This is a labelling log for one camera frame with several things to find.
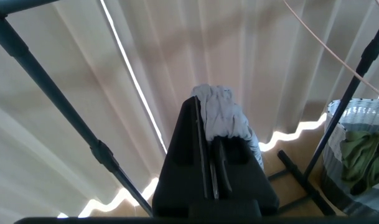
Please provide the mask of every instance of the drying rack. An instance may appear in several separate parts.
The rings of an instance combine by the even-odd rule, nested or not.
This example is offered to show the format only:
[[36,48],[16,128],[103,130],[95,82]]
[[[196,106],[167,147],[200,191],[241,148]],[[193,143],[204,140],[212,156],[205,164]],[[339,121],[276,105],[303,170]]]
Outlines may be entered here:
[[[109,147],[99,140],[91,129],[86,125],[84,120],[76,112],[74,107],[69,103],[63,93],[60,91],[58,86],[52,81],[47,72],[42,68],[40,63],[32,55],[29,48],[26,46],[25,42],[19,37],[17,32],[12,28],[12,26],[6,20],[8,14],[22,11],[25,9],[30,9],[43,4],[48,4],[55,2],[57,0],[0,0],[0,45],[4,50],[21,65],[21,67],[29,74],[29,76],[36,82],[36,84],[41,88],[41,90],[48,96],[52,103],[58,108],[58,110],[63,114],[63,116],[69,121],[69,123],[76,129],[76,131],[81,135],[81,137],[90,146],[91,152],[98,160],[99,163],[103,164],[120,182],[121,184],[130,192],[130,194],[138,201],[140,206],[152,216],[152,208],[148,202],[142,197],[138,189],[133,185],[124,171],[120,168],[118,162],[113,157],[112,151]],[[373,61],[378,57],[379,54],[379,31],[377,32],[374,39],[366,47],[365,51],[361,56],[361,61],[357,66],[356,72],[363,77]],[[325,134],[323,135],[321,141],[319,142],[315,153],[307,166],[305,173],[302,173],[297,166],[290,160],[284,151],[278,152],[278,157],[286,166],[286,168],[276,174],[268,177],[269,181],[277,179],[278,177],[284,176],[286,174],[292,174],[294,178],[300,183],[300,185],[307,192],[307,195],[299,198],[279,209],[279,213],[283,213],[293,207],[296,207],[310,199],[312,199],[315,204],[319,207],[324,215],[335,215],[333,209],[329,204],[322,198],[320,193],[312,186],[308,181],[309,175],[314,168],[318,158],[321,156],[327,141],[340,117],[345,111],[349,101],[351,100],[355,90],[357,89],[360,80],[353,77],[347,90],[345,91],[340,105],[337,111],[333,115]]]

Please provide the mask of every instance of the white curtain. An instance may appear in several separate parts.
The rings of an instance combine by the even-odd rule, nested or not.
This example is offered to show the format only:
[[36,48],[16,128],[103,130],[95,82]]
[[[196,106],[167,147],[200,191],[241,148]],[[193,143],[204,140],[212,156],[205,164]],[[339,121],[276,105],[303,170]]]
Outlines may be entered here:
[[[201,83],[233,89],[261,142],[316,121],[350,79],[281,1],[107,0],[132,71],[168,147],[180,106]],[[290,0],[355,68],[379,26],[374,1]],[[165,152],[101,2],[59,1],[11,14],[54,82],[143,191]],[[379,58],[366,74],[379,89]],[[356,97],[377,98],[360,85]],[[121,185],[0,47],[0,223],[77,216]]]

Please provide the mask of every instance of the clothing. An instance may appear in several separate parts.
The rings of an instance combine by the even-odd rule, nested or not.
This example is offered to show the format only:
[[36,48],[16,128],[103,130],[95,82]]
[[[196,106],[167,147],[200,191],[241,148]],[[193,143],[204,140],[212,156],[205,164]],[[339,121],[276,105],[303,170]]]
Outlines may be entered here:
[[258,164],[264,170],[257,136],[249,127],[249,122],[241,107],[233,101],[231,89],[202,84],[193,88],[191,96],[197,96],[200,100],[200,114],[204,123],[206,140],[211,142],[216,136],[240,137],[246,140]]
[[347,131],[340,143],[342,180],[352,195],[359,195],[379,183],[379,132]]

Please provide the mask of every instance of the black plastic base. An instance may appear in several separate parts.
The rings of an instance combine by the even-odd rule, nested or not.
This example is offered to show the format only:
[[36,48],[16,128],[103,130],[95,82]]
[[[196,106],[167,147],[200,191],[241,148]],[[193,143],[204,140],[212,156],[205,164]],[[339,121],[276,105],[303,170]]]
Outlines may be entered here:
[[269,181],[272,181],[278,177],[281,177],[282,175],[285,175],[287,173],[291,173],[293,177],[296,179],[296,181],[303,187],[303,189],[307,192],[307,195],[305,197],[302,197],[300,199],[297,199],[278,210],[278,214],[284,213],[304,202],[307,202],[309,199],[312,199],[315,204],[318,206],[318,208],[322,211],[324,215],[327,216],[335,216],[336,213],[333,211],[333,209],[330,207],[330,205],[322,198],[322,196],[319,194],[319,192],[312,186],[312,184],[304,177],[304,175],[300,172],[300,170],[297,168],[297,166],[290,160],[288,155],[284,153],[284,151],[280,150],[278,152],[279,159],[283,162],[283,164],[286,166],[285,170],[282,170],[276,174],[273,174],[268,177]]

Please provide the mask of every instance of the crumpled fabric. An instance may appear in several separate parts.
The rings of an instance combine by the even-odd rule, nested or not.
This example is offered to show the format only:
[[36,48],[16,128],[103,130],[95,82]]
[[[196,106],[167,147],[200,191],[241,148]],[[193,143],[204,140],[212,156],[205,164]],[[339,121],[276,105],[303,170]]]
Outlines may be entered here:
[[249,126],[249,121],[243,114],[241,106],[233,101],[231,89],[225,86],[202,84],[194,87],[190,95],[197,96],[200,100],[200,114],[206,140],[211,142],[216,136],[244,139],[264,170],[258,138]]

